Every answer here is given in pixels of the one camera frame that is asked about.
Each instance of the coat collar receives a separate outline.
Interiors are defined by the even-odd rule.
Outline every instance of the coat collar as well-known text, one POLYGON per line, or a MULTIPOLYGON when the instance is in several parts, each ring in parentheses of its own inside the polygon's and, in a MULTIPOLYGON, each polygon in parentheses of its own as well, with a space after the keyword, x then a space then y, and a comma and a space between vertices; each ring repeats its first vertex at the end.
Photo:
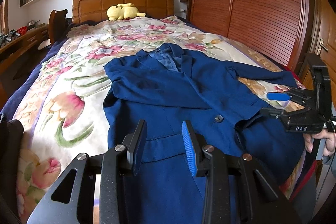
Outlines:
MULTIPOLYGON (((166 48, 170 48, 174 56, 180 57, 182 59, 181 62, 182 72, 184 72, 187 76, 191 77, 193 58, 191 56, 185 55, 184 50, 180 46, 171 43, 164 43, 160 47, 151 52, 155 52, 157 50, 164 50, 166 48)), ((141 64, 150 69, 166 70, 166 68, 158 60, 152 58, 149 55, 151 52, 140 50, 135 55, 137 56, 137 60, 141 64)))

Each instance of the door handle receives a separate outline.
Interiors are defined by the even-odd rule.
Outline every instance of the door handle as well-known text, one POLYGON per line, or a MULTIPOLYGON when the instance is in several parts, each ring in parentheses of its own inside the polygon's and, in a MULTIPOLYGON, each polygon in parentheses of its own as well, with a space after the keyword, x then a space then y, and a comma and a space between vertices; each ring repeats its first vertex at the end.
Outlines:
POLYGON ((326 52, 329 52, 328 48, 323 45, 323 42, 324 42, 323 38, 320 38, 320 44, 317 50, 317 55, 320 55, 322 49, 325 50, 326 52))

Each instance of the human hand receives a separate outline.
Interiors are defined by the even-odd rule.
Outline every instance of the human hand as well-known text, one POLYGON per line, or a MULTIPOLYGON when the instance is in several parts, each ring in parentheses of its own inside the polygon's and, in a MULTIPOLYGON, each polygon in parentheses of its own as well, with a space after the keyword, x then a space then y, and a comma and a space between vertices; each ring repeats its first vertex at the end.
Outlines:
POLYGON ((313 149, 312 138, 314 139, 322 139, 325 138, 325 147, 323 150, 324 156, 330 156, 331 154, 335 153, 336 147, 336 136, 335 132, 328 132, 326 128, 323 128, 320 133, 316 134, 303 134, 304 138, 304 145, 306 150, 311 153, 313 149))

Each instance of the gray sleeve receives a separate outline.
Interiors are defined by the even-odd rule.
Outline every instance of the gray sleeve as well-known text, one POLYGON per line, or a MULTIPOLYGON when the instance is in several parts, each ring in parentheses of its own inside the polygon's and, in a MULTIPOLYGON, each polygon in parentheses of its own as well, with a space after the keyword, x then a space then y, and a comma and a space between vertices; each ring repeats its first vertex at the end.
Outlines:
POLYGON ((336 177, 336 159, 332 162, 334 157, 334 154, 330 156, 323 156, 322 162, 324 165, 330 165, 331 164, 331 172, 333 173, 334 177, 336 177))

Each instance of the red basket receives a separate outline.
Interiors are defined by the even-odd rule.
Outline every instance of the red basket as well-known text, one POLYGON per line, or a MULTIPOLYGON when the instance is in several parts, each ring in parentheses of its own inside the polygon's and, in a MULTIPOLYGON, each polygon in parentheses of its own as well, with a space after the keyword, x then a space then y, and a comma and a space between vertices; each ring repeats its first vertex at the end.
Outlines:
POLYGON ((24 35, 27 32, 27 26, 21 27, 17 32, 21 35, 24 35))

